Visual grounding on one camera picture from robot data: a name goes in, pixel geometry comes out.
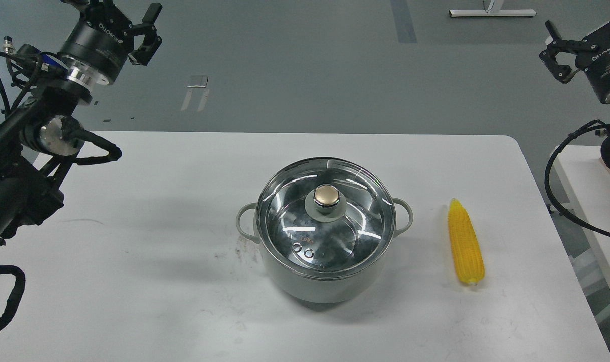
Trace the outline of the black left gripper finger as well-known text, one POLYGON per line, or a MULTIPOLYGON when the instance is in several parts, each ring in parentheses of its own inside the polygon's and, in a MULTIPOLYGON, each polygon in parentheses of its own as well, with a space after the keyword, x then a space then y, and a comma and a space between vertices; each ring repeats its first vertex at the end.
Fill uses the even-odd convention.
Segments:
POLYGON ((141 23, 132 25, 128 28, 128 36, 135 38, 142 35, 142 43, 139 48, 128 54, 129 60, 133 65, 146 66, 149 64, 153 55, 162 44, 162 38, 157 34, 155 21, 162 11, 161 3, 151 3, 142 17, 141 23))

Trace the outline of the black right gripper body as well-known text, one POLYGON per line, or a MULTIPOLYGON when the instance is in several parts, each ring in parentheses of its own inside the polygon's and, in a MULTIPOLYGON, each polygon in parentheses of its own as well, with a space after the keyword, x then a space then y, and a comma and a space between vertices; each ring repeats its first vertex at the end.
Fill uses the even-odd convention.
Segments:
POLYGON ((585 73, 599 101, 610 105, 610 21, 585 35, 590 51, 576 55, 575 66, 585 73))

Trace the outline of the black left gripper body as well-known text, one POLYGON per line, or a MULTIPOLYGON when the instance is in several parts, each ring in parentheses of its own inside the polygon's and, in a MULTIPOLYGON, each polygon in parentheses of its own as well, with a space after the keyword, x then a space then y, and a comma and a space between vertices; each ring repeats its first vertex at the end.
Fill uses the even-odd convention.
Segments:
POLYGON ((82 62, 101 75, 100 84, 112 85, 134 50, 134 39, 125 35, 131 25, 113 1, 89 1, 57 55, 82 62))

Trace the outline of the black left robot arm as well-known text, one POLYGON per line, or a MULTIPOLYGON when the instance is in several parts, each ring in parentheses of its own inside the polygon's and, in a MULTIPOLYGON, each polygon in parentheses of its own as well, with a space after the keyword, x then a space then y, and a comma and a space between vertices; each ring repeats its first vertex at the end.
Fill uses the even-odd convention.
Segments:
POLYGON ((149 64, 162 38, 151 3, 133 23, 112 1, 70 1, 79 20, 57 53, 31 44, 0 50, 0 246, 23 225, 40 225, 63 207, 61 184, 73 165, 115 162, 116 144, 73 117, 96 85, 112 85, 126 62, 149 64))

